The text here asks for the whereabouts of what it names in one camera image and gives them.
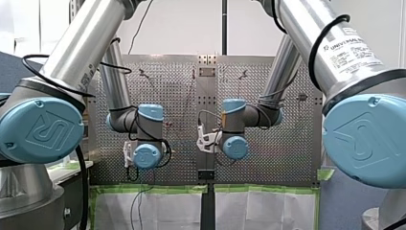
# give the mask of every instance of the perforated metal panel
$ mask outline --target perforated metal panel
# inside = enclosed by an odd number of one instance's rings
[[[129,56],[125,66],[133,73],[127,82],[133,104],[154,103],[164,107],[164,138],[174,150],[170,164],[155,170],[159,184],[194,184],[196,104],[195,64],[197,57]],[[91,173],[92,184],[128,182],[124,170],[123,145],[126,134],[109,130],[105,124],[108,114],[102,81],[97,78],[97,146],[98,157]],[[141,179],[152,182],[152,173],[142,173]]]
[[[271,62],[268,57],[219,57],[217,103],[227,98],[256,103]],[[299,101],[300,95],[307,99]],[[321,97],[309,80],[307,68],[301,65],[287,89],[283,122],[268,130],[246,128],[248,157],[228,167],[217,164],[216,183],[313,185],[320,166]],[[231,163],[224,154],[217,158],[224,165]]]
[[[255,103],[265,85],[271,69],[271,57],[218,57],[216,64],[218,105],[225,98],[244,98]],[[196,155],[196,79],[198,57],[189,56],[127,56],[125,66],[133,70],[127,76],[131,100],[134,104],[161,104],[165,111],[164,137],[175,153],[170,163],[155,171],[157,184],[198,183]],[[238,78],[246,71],[246,78]],[[302,66],[298,77],[287,91],[282,125],[269,130],[247,128],[250,145],[249,156],[230,167],[215,167],[215,183],[264,183],[291,186],[311,186],[316,181],[320,166],[321,145],[321,93],[308,79]],[[124,170],[123,144],[126,134],[107,128],[108,113],[102,81],[96,78],[97,101],[91,114],[96,139],[91,172],[92,184],[117,184],[128,182]],[[307,100],[299,102],[299,94]],[[218,155],[224,164],[230,160]],[[153,181],[153,173],[142,175],[144,182]]]

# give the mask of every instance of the green tape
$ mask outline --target green tape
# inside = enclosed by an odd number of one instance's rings
[[[243,192],[267,192],[278,194],[294,194],[294,195],[315,195],[316,192],[312,188],[306,187],[285,187],[275,185],[214,185],[216,193],[243,193]]]
[[[314,230],[319,230],[319,217],[320,217],[320,188],[313,189],[315,192],[315,209],[314,209]]]
[[[334,169],[321,169],[317,171],[317,180],[330,180],[334,175]]]
[[[116,186],[92,186],[99,194],[133,194],[142,190],[147,190],[151,185],[133,184],[133,185],[116,185]],[[153,189],[146,191],[147,194],[203,194],[207,192],[207,186],[158,186],[154,185]]]
[[[48,167],[48,170],[56,170],[56,169],[77,170],[77,169],[79,169],[79,163],[78,162],[68,163],[68,164],[66,164],[66,166],[62,166],[61,164],[57,164],[57,165]]]

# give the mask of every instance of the metal stand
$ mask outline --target metal stand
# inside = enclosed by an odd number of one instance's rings
[[[0,213],[0,229],[64,229],[63,189],[56,187],[48,200]]]

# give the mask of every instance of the black cable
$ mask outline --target black cable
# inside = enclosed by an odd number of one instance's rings
[[[74,94],[78,94],[78,95],[81,95],[81,96],[83,96],[83,97],[89,97],[89,98],[94,98],[94,97],[95,97],[95,96],[92,95],[92,94],[83,93],[83,92],[81,92],[81,91],[78,91],[78,90],[72,89],[72,88],[70,88],[70,87],[61,85],[61,84],[59,84],[59,83],[57,83],[57,82],[55,82],[55,81],[53,81],[53,80],[51,80],[51,79],[48,79],[47,77],[43,76],[41,73],[39,73],[38,71],[36,71],[36,69],[34,69],[34,68],[28,63],[28,61],[27,61],[29,58],[48,58],[48,57],[49,57],[49,55],[26,55],[26,56],[24,56],[24,57],[22,58],[22,61],[23,61],[23,65],[24,65],[31,73],[33,73],[33,74],[36,75],[37,77],[41,78],[41,79],[44,80],[45,82],[47,82],[47,83],[49,83],[49,84],[51,84],[51,85],[53,85],[53,86],[55,86],[55,87],[57,87],[57,88],[64,89],[64,90],[66,90],[66,91],[68,91],[68,92],[71,92],[71,93],[74,93]]]
[[[317,82],[314,73],[314,62],[316,60],[317,51],[319,50],[320,44],[322,43],[323,39],[328,34],[328,32],[331,30],[331,28],[333,28],[335,25],[341,22],[350,22],[350,16],[348,14],[343,14],[332,20],[330,23],[328,23],[322,29],[313,46],[311,47],[310,57],[308,58],[308,75],[310,76],[311,82],[313,82],[314,86],[319,90],[321,90],[320,85]]]
[[[153,181],[152,181],[151,187],[149,187],[148,189],[145,189],[145,190],[142,190],[142,191],[138,192],[138,194],[135,195],[134,199],[132,200],[132,203],[131,203],[131,210],[130,210],[130,216],[129,216],[129,217],[130,217],[130,221],[131,221],[131,228],[132,228],[132,230],[135,230],[134,221],[133,221],[133,210],[134,210],[135,200],[137,200],[138,196],[140,196],[142,193],[146,193],[146,192],[152,190],[152,189],[154,188],[154,186],[155,186],[155,180],[156,180],[156,179],[155,179],[155,170],[153,170],[152,173],[153,173]],[[144,226],[143,226],[143,221],[142,221],[142,219],[141,219],[141,202],[138,203],[138,219],[140,220],[141,230],[143,230]]]
[[[273,18],[274,18],[274,22],[275,25],[277,25],[277,27],[284,33],[286,34],[286,30],[284,29],[284,27],[281,25],[281,23],[278,21],[278,17],[277,17],[277,6],[275,3],[275,0],[271,1],[271,11],[273,14]]]
[[[128,139],[129,139],[130,141],[139,141],[139,140],[140,140],[139,138],[132,138],[132,137],[131,137],[131,130],[132,130],[132,128],[134,128],[134,124],[136,124],[136,125],[137,125],[137,128],[139,128],[143,133],[145,133],[149,138],[151,138],[152,141],[157,141],[157,142],[162,142],[162,143],[164,143],[165,147],[167,148],[167,152],[166,152],[166,153],[167,153],[168,156],[169,156],[169,157],[168,157],[168,160],[167,160],[164,164],[158,165],[158,166],[156,166],[155,168],[162,168],[162,167],[165,167],[165,166],[169,163],[170,159],[172,158],[172,148],[171,148],[171,146],[170,146],[170,144],[169,144],[169,141],[166,140],[166,139],[164,139],[164,138],[162,138],[162,139],[156,138],[156,137],[152,136],[151,134],[149,134],[147,131],[145,131],[145,130],[140,126],[140,124],[139,124],[139,122],[138,122],[138,107],[137,107],[137,106],[134,106],[134,105],[132,105],[132,107],[135,108],[135,109],[134,109],[134,119],[132,120],[131,125],[130,125],[130,127],[129,127]]]
[[[138,177],[140,177],[140,171],[138,170],[138,168],[135,168],[135,170],[136,170],[136,176],[135,176],[135,179],[133,179],[133,178],[131,178],[131,175],[129,174],[129,167],[125,168],[125,174],[126,174],[128,181],[136,182],[138,180]]]
[[[148,6],[147,6],[146,12],[144,12],[144,16],[143,16],[143,18],[141,19],[140,24],[138,25],[137,32],[135,33],[134,36],[132,36],[131,46],[129,47],[128,54],[131,53],[132,47],[134,46],[135,37],[138,35],[138,33],[139,33],[140,30],[141,30],[141,27],[143,26],[144,19],[146,19],[147,13],[148,13],[148,11],[149,11],[149,8],[150,8],[152,2],[153,2],[153,0],[150,0],[149,4],[148,4]]]
[[[395,230],[405,224],[406,224],[406,218],[403,218],[403,219],[399,220],[398,222],[395,222],[395,223],[389,225],[388,227],[384,228],[383,230]]]
[[[114,68],[114,69],[119,69],[119,70],[125,70],[124,74],[131,74],[132,70],[126,67],[122,67],[122,66],[118,66],[118,65],[113,65],[113,64],[109,64],[109,63],[105,63],[105,62],[101,62],[101,65],[110,67],[110,68]]]
[[[3,105],[6,103],[6,101],[7,101],[7,99],[8,99],[9,97],[10,97],[10,96],[4,96],[3,98],[0,99],[0,107],[3,106]]]
[[[222,126],[221,126],[221,127],[218,129],[217,133],[215,134],[214,147],[213,147],[214,160],[215,160],[215,162],[216,162],[219,166],[221,166],[221,167],[230,167],[230,166],[233,166],[233,165],[236,163],[236,160],[233,160],[233,162],[231,162],[230,164],[225,165],[225,164],[223,164],[220,160],[218,160],[218,158],[217,158],[217,153],[215,152],[215,147],[218,146],[218,144],[217,144],[215,141],[217,140],[218,133],[219,133],[222,129],[223,129],[223,128],[222,128]]]
[[[76,153],[78,156],[78,161],[79,161],[79,166],[80,166],[81,189],[83,192],[82,213],[81,213],[79,230],[86,230],[88,211],[89,211],[89,184],[87,182],[86,162],[84,161],[84,155],[83,155],[83,152],[81,151],[80,146],[77,146]]]

